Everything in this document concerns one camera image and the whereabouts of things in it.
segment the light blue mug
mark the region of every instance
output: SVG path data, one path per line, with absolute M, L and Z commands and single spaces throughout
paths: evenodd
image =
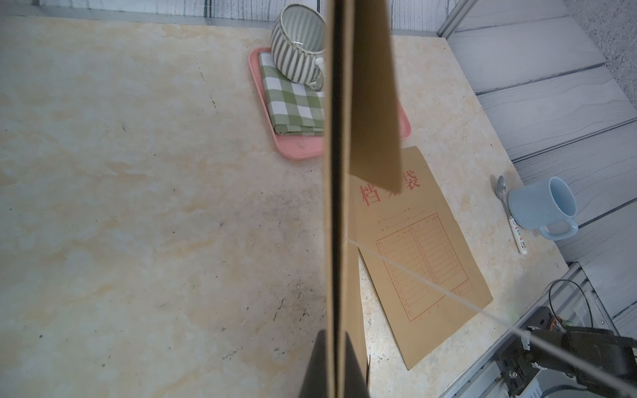
M 535 182 L 509 193 L 509 209 L 515 221 L 525 229 L 539 229 L 552 241 L 567 239 L 577 233 L 577 203 L 568 185 L 558 177 Z M 549 225 L 564 221 L 568 230 L 560 234 L 547 231 Z

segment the marble tabletop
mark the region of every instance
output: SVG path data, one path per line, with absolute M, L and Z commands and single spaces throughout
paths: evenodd
M 296 396 L 325 327 L 322 161 L 269 136 L 262 29 L 0 17 L 0 395 Z M 393 39 L 427 159 L 511 323 L 566 272 L 492 191 L 522 182 L 447 42 Z M 504 328 L 407 371 L 361 265 L 374 397 L 440 395 Z

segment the folded napkin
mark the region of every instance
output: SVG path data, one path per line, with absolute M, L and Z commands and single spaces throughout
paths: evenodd
M 259 54 L 270 122 L 279 134 L 323 135 L 323 92 L 292 83 L 276 68 L 269 52 Z

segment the striped ceramic bowl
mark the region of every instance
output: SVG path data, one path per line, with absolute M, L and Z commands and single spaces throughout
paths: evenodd
M 325 20 L 316 10 L 290 4 L 281 11 L 272 30 L 276 67 L 290 81 L 317 91 L 323 87 L 325 27 Z

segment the ceramic mug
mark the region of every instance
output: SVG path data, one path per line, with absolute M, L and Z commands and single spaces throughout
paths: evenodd
M 323 87 L 325 20 L 304 4 L 286 6 L 275 22 L 270 40 L 276 67 L 293 83 L 319 91 Z
M 568 185 L 558 177 L 538 181 L 509 193 L 509 209 L 515 221 L 525 229 L 539 229 L 552 241 L 570 238 L 577 233 L 577 203 Z M 551 224 L 564 221 L 568 230 L 560 234 L 547 231 Z

